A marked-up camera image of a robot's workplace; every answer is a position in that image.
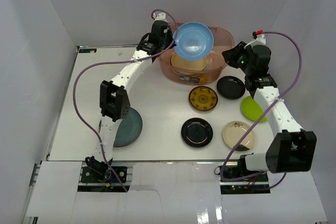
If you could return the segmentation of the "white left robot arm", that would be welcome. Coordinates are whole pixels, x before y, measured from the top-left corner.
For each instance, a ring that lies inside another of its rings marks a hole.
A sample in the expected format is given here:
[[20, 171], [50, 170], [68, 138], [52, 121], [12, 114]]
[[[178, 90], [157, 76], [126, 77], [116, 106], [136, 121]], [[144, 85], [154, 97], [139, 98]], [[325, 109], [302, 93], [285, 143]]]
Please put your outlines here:
[[172, 47], [173, 34], [166, 19], [156, 19], [151, 31], [144, 35], [127, 64], [110, 81], [100, 85], [99, 107], [101, 123], [99, 128], [99, 147], [85, 162], [93, 176], [101, 182], [111, 177], [111, 168], [107, 163], [112, 160], [112, 151], [105, 153], [109, 144], [114, 144], [114, 136], [121, 121], [128, 115], [131, 106], [128, 97], [133, 84], [142, 72], [149, 67], [163, 50]]

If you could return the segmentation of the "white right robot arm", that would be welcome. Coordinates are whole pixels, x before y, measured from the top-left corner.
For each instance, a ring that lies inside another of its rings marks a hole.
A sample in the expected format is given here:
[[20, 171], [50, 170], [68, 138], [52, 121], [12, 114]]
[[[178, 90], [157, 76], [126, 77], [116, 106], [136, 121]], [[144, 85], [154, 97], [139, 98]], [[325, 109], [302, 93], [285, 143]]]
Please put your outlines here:
[[239, 158], [238, 177], [247, 182], [262, 172], [308, 172], [317, 137], [313, 131], [305, 131], [287, 109], [268, 72], [271, 50], [265, 45], [240, 42], [233, 49], [223, 51], [222, 56], [230, 67], [241, 69], [245, 74], [246, 90], [265, 113], [274, 137], [265, 153]]

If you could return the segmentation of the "light blue plastic plate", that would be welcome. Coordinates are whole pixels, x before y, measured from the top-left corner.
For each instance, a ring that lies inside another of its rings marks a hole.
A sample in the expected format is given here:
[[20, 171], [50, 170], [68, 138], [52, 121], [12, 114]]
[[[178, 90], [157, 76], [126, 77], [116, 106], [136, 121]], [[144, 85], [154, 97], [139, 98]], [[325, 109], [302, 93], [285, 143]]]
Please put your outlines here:
[[205, 58], [214, 46], [211, 30], [197, 22], [189, 22], [178, 27], [173, 35], [174, 51], [183, 59], [197, 61]]

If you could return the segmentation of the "yellow-orange plastic plate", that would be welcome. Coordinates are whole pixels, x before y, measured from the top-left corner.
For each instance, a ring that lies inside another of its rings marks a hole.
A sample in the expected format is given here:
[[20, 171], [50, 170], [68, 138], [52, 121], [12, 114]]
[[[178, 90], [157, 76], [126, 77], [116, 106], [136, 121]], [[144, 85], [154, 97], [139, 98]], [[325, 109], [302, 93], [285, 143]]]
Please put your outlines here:
[[174, 52], [171, 54], [170, 64], [176, 68], [188, 71], [202, 71], [206, 68], [207, 60], [206, 58], [200, 60], [186, 60]]

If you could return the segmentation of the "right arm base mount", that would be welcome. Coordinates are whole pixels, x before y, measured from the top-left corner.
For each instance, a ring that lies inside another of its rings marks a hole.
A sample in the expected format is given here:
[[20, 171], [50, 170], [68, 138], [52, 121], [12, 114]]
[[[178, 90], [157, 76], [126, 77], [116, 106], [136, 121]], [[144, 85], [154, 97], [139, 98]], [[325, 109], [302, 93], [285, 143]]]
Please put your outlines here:
[[256, 182], [268, 182], [268, 175], [266, 173], [252, 177], [252, 174], [255, 173], [257, 171], [249, 171], [237, 166], [228, 166], [224, 168], [223, 179], [221, 178], [220, 181], [229, 182], [232, 179], [233, 182], [248, 182], [249, 186]]

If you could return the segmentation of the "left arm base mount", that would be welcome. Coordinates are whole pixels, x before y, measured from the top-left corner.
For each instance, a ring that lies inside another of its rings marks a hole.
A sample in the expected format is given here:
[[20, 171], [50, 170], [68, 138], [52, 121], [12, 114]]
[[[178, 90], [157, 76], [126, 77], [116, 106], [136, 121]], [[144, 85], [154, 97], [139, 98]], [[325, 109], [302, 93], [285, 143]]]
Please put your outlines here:
[[[126, 166], [112, 166], [121, 183], [127, 181], [128, 168]], [[86, 165], [82, 168], [82, 183], [118, 183], [116, 175], [108, 168], [105, 163]]]

